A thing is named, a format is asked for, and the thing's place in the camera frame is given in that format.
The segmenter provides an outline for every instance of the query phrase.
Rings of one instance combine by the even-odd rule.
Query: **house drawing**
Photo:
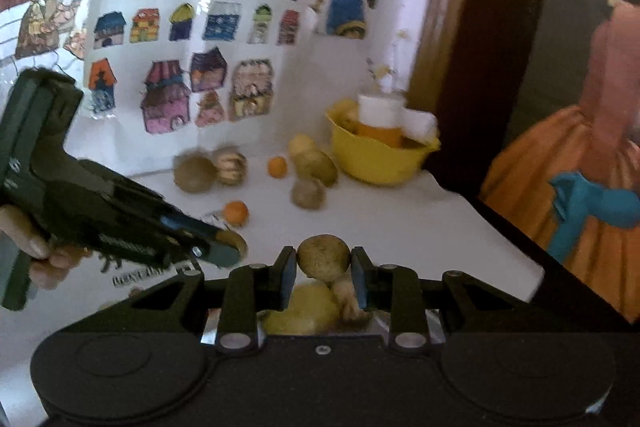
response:
[[[196,118],[198,127],[214,125],[225,120],[225,110],[215,91],[206,92],[198,102],[198,107],[200,108]]]
[[[121,12],[110,12],[100,17],[95,23],[94,50],[122,44],[124,26],[126,22]]]
[[[206,53],[194,53],[191,57],[190,76],[193,92],[220,89],[225,83],[225,57],[217,47]]]
[[[91,65],[89,90],[92,94],[92,110],[95,115],[108,112],[116,107],[114,87],[118,83],[106,58]]]
[[[160,32],[160,12],[158,8],[138,10],[133,17],[129,42],[153,42],[158,40]]]
[[[146,95],[140,105],[149,134],[164,134],[190,121],[190,91],[182,81],[178,60],[154,62],[146,76]]]
[[[286,10],[280,20],[278,32],[278,45],[292,46],[296,43],[298,28],[300,27],[300,13],[295,10]]]
[[[202,38],[206,41],[232,41],[240,22],[242,6],[235,2],[211,4]]]
[[[273,100],[273,67],[268,58],[243,60],[234,71],[231,118],[269,114]]]
[[[254,12],[254,28],[249,35],[248,44],[266,44],[269,40],[269,26],[273,13],[267,4],[258,6]]]
[[[183,41],[191,37],[191,27],[195,12],[190,4],[181,4],[169,18],[171,31],[169,31],[170,41]]]

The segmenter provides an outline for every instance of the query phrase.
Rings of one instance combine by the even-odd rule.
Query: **small orange fruit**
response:
[[[271,158],[267,170],[272,178],[284,178],[287,175],[287,161],[282,156]]]
[[[249,218],[249,209],[242,201],[231,201],[225,205],[222,214],[232,227],[242,227]]]

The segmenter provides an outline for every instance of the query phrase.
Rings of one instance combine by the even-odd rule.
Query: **yellow bowl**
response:
[[[332,124],[332,147],[338,165],[350,176],[373,185],[399,185],[420,171],[424,159],[440,149],[440,141],[422,144],[403,139],[393,148],[373,138],[357,136],[340,126],[340,117],[358,104],[343,99],[332,105],[326,117]]]

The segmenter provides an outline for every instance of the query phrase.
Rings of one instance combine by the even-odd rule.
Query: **white table surface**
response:
[[[302,210],[289,201],[294,177],[277,180],[266,174],[265,157],[249,158],[249,172],[239,187],[216,185],[207,194],[181,192],[170,172],[139,178],[194,217],[242,200],[250,211],[239,230],[249,252],[245,263],[272,264],[282,247],[297,247],[319,233],[341,237],[351,248],[364,247],[375,264],[393,263],[415,270],[423,279],[440,279],[446,270],[462,270],[511,295],[528,300],[543,269],[498,234],[460,196],[443,190],[424,172],[398,188],[376,188],[341,176],[327,190],[320,211]],[[131,286],[114,288],[96,256],[83,261],[55,291],[41,291],[19,313],[0,309],[0,399],[12,427],[32,427],[44,418],[29,379],[31,354],[57,329],[94,313],[106,301],[127,297]],[[208,279],[228,270],[205,265]],[[125,265],[123,270],[136,269]],[[306,276],[298,271],[298,281]],[[149,287],[160,278],[136,285]]]

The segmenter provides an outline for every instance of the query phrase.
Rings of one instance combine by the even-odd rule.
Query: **blue bow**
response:
[[[550,183],[556,190],[553,206],[559,226],[547,252],[559,263],[573,251],[588,216],[620,229],[640,223],[640,198],[632,190],[603,187],[580,172],[562,172]]]

